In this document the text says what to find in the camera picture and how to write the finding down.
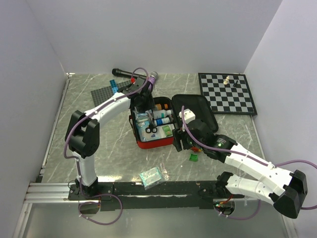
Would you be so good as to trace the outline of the green wind oil packet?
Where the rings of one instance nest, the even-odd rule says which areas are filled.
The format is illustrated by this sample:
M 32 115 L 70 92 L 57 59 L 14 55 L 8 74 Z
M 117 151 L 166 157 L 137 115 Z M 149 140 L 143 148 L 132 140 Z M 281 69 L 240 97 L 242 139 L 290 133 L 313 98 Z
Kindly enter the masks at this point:
M 172 131 L 174 130 L 174 125 L 172 125 L 172 124 L 164 125 L 164 126 L 162 126 L 162 130 L 163 130 L 164 135 L 166 137 L 170 137 L 173 135 Z

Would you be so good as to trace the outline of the blue white bandage roll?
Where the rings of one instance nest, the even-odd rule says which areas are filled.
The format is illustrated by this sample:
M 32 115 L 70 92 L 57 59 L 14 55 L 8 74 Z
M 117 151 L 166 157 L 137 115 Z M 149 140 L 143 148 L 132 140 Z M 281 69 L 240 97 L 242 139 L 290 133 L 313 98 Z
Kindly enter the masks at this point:
M 168 123 L 171 123 L 171 120 L 169 117 L 154 120 L 155 126 L 161 126 L 161 125 L 168 124 Z

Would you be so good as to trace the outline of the brown bottle orange cap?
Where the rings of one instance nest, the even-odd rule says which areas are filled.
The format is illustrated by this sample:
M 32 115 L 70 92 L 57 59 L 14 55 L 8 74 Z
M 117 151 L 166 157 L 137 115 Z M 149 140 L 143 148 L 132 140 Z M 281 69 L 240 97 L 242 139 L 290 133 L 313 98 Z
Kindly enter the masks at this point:
M 168 104 L 155 104 L 155 110 L 168 110 Z

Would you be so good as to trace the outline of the red medicine kit case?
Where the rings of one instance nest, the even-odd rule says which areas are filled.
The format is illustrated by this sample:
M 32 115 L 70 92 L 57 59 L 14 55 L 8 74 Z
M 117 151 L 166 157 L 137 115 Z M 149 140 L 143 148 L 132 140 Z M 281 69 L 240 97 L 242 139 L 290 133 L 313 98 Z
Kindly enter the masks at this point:
M 196 115 L 196 118 L 203 120 L 214 133 L 218 131 L 218 123 L 213 115 L 207 99 L 202 95 L 177 94 L 174 95 L 171 99 L 169 99 L 168 97 L 156 97 L 154 98 L 154 103 L 168 104 L 168 110 L 172 110 L 172 115 L 168 116 L 171 120 L 171 123 L 168 124 L 174 125 L 174 129 L 181 127 L 181 119 L 179 116 L 176 116 L 175 113 L 180 112 L 181 107 L 185 106 L 185 109 L 192 109 L 194 114 Z M 148 142 L 141 142 L 137 127 L 149 123 L 136 123 L 134 116 L 135 111 L 131 110 L 130 112 L 131 115 L 129 116 L 129 123 L 133 129 L 136 142 L 141 149 L 152 149 L 173 144 L 173 136 Z

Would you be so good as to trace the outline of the bag of alcohol wipes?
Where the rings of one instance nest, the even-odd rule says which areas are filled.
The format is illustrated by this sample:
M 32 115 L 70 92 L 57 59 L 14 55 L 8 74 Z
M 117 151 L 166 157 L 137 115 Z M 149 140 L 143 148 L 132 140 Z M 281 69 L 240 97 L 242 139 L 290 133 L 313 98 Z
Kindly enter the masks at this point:
M 153 112 L 152 110 L 147 110 L 144 113 L 135 111 L 134 116 L 135 116 L 136 123 L 138 123 L 138 124 L 141 124 L 143 122 L 150 123 L 152 121 L 152 117 L 153 117 L 152 112 Z

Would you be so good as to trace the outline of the white plastic medicine bottle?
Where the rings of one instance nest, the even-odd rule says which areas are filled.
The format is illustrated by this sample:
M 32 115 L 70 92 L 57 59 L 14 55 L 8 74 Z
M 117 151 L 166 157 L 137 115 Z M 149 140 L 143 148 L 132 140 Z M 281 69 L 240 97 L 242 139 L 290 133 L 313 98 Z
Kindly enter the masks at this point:
M 159 110 L 153 111 L 153 118 L 154 119 L 162 119 L 172 115 L 172 110 Z

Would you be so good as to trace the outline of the black handled scissors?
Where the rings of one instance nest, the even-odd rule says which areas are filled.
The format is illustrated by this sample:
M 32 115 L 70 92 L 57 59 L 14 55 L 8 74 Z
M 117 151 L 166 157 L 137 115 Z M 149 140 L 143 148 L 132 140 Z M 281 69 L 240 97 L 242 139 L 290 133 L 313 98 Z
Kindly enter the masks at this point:
M 155 121 L 151 113 L 147 113 L 149 117 L 149 126 L 146 127 L 146 133 L 157 133 L 158 129 L 155 126 Z

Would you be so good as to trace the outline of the blue cotton swab pouch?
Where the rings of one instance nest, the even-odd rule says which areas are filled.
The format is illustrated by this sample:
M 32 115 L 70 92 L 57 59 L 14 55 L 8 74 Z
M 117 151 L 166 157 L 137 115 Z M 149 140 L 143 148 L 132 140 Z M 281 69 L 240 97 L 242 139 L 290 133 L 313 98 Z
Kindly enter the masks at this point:
M 137 127 L 141 142 L 148 142 L 157 139 L 156 133 L 146 133 L 146 127 L 148 126 L 148 124 L 143 124 Z

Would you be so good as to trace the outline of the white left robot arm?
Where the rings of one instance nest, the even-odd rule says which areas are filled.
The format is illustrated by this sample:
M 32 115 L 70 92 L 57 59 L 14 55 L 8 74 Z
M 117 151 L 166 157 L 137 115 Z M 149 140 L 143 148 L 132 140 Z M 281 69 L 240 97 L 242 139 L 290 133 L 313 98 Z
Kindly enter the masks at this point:
M 156 72 L 147 80 L 137 78 L 99 106 L 72 114 L 65 136 L 64 156 L 75 159 L 75 182 L 86 199 L 93 199 L 98 194 L 94 154 L 100 144 L 100 128 L 125 110 L 136 109 L 143 113 L 152 109 L 155 105 L 152 90 L 157 79 Z

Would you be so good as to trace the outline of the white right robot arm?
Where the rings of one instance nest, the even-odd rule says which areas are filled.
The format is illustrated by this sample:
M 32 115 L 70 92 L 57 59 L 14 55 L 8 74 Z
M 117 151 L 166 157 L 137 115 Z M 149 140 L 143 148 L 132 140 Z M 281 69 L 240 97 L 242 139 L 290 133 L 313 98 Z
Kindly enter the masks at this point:
M 173 130 L 177 151 L 197 147 L 211 159 L 233 166 L 251 176 L 242 178 L 230 172 L 217 177 L 216 191 L 220 197 L 238 194 L 271 204 L 282 215 L 296 219 L 303 209 L 308 193 L 306 175 L 277 167 L 248 151 L 223 134 L 213 133 L 208 125 L 195 119 Z

